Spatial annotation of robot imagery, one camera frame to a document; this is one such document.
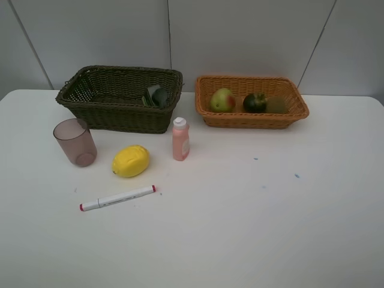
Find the red green mango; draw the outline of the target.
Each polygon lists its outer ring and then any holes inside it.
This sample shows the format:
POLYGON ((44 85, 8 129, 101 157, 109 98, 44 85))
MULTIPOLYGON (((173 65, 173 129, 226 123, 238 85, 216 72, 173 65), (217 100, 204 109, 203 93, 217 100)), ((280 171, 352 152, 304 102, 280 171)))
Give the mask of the red green mango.
POLYGON ((220 88, 211 97, 211 109, 217 113, 230 113, 236 106, 235 97, 231 90, 220 88))

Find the dark green pump bottle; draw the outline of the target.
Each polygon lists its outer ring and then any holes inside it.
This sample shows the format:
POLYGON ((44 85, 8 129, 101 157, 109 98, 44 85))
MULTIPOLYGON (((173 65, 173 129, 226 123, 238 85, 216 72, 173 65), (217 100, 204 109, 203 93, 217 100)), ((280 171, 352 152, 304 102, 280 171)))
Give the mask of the dark green pump bottle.
POLYGON ((158 107, 163 109, 167 106, 167 91, 160 85, 154 85, 147 88, 142 96, 144 106, 158 107))

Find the dark purple mangosteen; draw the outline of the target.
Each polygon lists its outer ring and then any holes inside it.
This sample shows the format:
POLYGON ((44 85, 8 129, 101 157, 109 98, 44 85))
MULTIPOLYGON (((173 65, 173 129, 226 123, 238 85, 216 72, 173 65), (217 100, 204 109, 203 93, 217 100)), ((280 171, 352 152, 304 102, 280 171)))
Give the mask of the dark purple mangosteen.
POLYGON ((247 113, 264 113, 267 100, 264 93, 248 94, 243 100, 243 108, 247 113))

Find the brown kiwi fruit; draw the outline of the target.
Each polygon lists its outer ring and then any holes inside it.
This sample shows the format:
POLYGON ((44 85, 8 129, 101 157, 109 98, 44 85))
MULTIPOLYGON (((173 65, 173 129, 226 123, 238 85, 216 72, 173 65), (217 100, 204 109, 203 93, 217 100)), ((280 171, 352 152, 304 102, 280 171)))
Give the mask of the brown kiwi fruit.
POLYGON ((283 97, 273 96, 267 99, 266 113, 286 114, 288 109, 283 97))

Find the pink bottle white cap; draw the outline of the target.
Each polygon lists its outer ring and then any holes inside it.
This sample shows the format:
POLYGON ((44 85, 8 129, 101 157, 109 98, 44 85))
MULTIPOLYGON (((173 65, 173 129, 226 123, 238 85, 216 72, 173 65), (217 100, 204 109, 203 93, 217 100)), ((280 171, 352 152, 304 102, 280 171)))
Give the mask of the pink bottle white cap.
POLYGON ((173 158, 184 161, 190 151, 189 125, 186 119, 177 117, 173 120, 172 128, 173 158))

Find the orange wicker basket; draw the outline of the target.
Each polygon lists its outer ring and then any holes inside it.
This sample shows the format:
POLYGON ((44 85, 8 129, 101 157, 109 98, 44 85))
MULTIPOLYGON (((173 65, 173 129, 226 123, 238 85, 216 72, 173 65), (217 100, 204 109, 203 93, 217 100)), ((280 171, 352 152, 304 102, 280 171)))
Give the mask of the orange wicker basket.
POLYGON ((206 125, 220 128, 284 129, 309 115, 297 87, 286 77, 200 76, 195 85, 195 107, 206 125), (228 88, 234 94, 236 106, 230 113, 211 109, 211 96, 220 88, 228 88), (254 92, 265 94, 267 99, 284 100, 286 112, 247 113, 243 100, 254 92))

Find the yellow lemon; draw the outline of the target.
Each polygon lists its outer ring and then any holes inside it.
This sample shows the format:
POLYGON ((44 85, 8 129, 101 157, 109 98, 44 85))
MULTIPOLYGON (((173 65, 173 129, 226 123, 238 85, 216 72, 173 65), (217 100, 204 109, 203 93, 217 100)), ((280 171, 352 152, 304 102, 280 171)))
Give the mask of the yellow lemon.
POLYGON ((145 171, 150 162, 149 151, 140 145, 131 145, 119 151, 112 160, 112 172, 131 178, 145 171))

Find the white marker red caps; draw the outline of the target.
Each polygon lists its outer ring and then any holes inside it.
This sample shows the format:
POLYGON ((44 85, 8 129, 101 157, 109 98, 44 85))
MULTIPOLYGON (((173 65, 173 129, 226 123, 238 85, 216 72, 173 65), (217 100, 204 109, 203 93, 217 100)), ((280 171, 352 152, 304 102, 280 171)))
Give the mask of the white marker red caps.
POLYGON ((117 203, 121 203, 121 202, 129 201, 132 199, 136 199, 139 197, 143 197, 143 196, 148 195, 148 194, 152 194, 152 193, 156 192, 156 190, 157 190, 156 186, 151 185, 148 187, 139 188, 139 189, 124 192, 124 193, 119 193, 119 194, 115 194, 112 196, 102 197, 102 198, 98 198, 95 201, 81 203, 79 205, 79 209, 81 211, 85 212, 85 211, 90 211, 93 209, 103 208, 106 206, 114 205, 117 203))

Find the dark brown wicker basket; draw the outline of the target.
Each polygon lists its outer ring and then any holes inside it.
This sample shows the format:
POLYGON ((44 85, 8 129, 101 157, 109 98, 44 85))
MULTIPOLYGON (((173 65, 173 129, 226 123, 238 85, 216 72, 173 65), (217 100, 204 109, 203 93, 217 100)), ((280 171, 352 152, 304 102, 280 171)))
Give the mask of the dark brown wicker basket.
POLYGON ((65 83, 56 102, 91 129, 163 134, 180 99, 182 84, 183 75, 177 70, 91 65, 65 83), (167 92, 164 108, 146 106, 142 101, 148 88, 155 85, 167 92))

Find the translucent mauve plastic cup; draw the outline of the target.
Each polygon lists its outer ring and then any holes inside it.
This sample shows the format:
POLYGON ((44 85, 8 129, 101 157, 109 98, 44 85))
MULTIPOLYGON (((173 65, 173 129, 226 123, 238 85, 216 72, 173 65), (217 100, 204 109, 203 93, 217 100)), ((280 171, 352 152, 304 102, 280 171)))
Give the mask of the translucent mauve plastic cup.
POLYGON ((54 128, 53 136, 73 165, 86 167, 95 161, 97 148, 84 120, 71 118, 62 121, 54 128))

